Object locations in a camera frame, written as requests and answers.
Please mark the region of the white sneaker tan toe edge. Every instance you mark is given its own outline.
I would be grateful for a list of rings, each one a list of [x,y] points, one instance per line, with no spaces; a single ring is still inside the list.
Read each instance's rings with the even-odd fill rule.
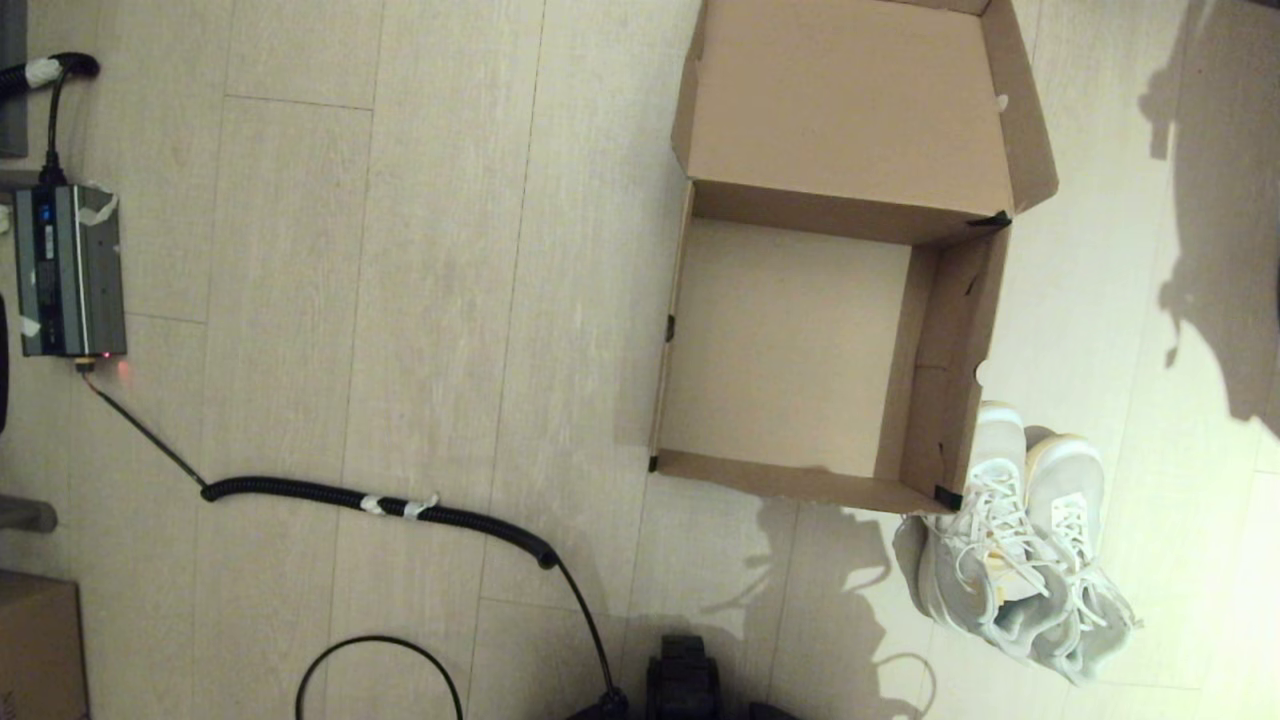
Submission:
[[[1042,665],[1087,685],[1142,626],[1100,560],[1105,468],[1080,436],[1048,436],[1028,451],[1027,470],[1030,525],[1053,551],[1066,587],[1061,620],[1037,635],[1033,650]]]

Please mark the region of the grey power supply unit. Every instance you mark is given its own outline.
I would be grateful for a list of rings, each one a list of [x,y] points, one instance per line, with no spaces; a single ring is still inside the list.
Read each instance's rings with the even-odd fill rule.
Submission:
[[[15,191],[24,356],[127,354],[119,208],[119,195],[93,184]]]

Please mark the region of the dark flat panel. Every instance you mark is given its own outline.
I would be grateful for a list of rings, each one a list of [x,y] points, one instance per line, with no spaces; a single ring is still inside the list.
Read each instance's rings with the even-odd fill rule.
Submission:
[[[0,158],[28,154],[28,0],[0,0]]]

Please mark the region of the white sneaker black side mark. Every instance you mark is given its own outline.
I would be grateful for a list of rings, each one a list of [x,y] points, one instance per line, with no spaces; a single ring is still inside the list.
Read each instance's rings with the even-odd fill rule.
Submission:
[[[1033,527],[1018,411],[984,402],[957,511],[925,515],[916,588],[929,616],[1016,659],[1068,616],[1061,552]]]

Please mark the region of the brown cardboard shoe box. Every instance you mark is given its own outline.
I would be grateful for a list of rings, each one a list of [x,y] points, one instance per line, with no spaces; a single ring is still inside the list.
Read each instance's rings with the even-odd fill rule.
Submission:
[[[961,505],[1015,218],[1059,191],[1012,0],[703,0],[649,469]]]

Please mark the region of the grey metal foot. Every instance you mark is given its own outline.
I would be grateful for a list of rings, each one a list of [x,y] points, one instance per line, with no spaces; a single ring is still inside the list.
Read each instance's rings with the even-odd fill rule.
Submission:
[[[58,512],[51,503],[0,495],[0,530],[50,534],[58,528]]]

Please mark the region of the small brown cardboard box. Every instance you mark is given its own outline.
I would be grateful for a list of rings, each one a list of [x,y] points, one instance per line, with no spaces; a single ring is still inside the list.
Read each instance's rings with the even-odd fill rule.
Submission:
[[[78,585],[0,570],[0,720],[88,720]]]

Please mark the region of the black ridged robot part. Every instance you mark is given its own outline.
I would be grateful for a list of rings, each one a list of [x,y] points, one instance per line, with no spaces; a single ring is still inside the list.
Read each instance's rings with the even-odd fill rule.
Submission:
[[[646,669],[645,720],[723,720],[719,678],[701,637],[663,635]]]

